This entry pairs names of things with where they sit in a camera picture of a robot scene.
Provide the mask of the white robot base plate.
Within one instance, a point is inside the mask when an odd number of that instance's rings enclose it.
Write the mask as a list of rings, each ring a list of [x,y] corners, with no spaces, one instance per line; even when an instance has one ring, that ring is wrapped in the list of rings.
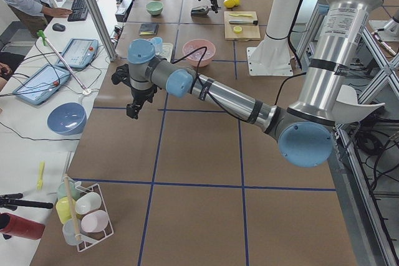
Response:
[[[248,47],[250,76],[291,76],[291,57],[287,46],[282,48]]]

